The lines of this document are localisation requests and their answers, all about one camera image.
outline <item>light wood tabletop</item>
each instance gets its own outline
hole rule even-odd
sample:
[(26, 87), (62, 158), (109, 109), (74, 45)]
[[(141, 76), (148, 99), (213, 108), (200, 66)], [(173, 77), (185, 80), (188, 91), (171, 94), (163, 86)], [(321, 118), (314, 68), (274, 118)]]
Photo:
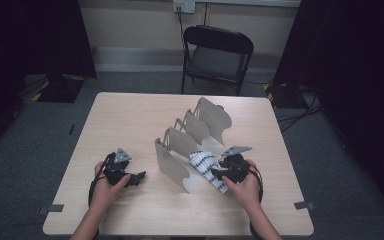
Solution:
[[(159, 171), (154, 141), (163, 138), (176, 118), (194, 109), (195, 95), (100, 93), (97, 95), (43, 230), (70, 235), (88, 208), (94, 166), (123, 148), (133, 159), (129, 173), (146, 171), (139, 186), (124, 189), (101, 222), (100, 233), (117, 236), (249, 236), (249, 219), (235, 197), (217, 191), (203, 177), (187, 193)], [(262, 207), (283, 236), (313, 233), (307, 209), (270, 102), (265, 98), (204, 96), (232, 119), (223, 133), (226, 147), (251, 146), (264, 182)]]

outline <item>person's right hand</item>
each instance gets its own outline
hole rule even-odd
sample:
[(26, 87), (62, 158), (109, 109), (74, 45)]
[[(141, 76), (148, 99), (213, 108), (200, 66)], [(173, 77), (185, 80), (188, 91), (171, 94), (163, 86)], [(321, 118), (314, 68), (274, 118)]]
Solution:
[[(250, 165), (250, 170), (257, 172), (255, 163), (251, 160), (246, 161)], [(222, 179), (244, 208), (255, 204), (260, 205), (258, 196), (260, 185), (258, 179), (253, 174), (248, 173), (245, 179), (239, 184), (235, 184), (226, 176), (223, 176)]]

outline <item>patterned cloth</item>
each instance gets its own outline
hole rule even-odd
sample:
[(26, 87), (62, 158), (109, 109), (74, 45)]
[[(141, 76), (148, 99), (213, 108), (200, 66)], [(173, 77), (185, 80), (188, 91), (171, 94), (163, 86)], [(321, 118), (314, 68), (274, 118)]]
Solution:
[(227, 186), (219, 181), (212, 173), (211, 168), (221, 169), (216, 157), (211, 152), (195, 151), (190, 154), (190, 164), (210, 181), (220, 192), (225, 193)]

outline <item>wall outlet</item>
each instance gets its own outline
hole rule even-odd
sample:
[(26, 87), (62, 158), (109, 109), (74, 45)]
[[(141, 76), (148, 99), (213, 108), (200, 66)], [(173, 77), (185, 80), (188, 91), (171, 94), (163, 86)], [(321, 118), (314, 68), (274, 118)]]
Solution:
[(195, 1), (173, 0), (173, 12), (195, 13)]

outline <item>chair seat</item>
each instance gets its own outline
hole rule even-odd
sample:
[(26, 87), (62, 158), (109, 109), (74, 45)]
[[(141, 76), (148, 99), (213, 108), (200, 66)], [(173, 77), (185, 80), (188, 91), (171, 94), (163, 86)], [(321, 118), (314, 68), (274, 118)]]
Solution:
[(190, 74), (239, 81), (246, 55), (198, 46), (187, 68)]

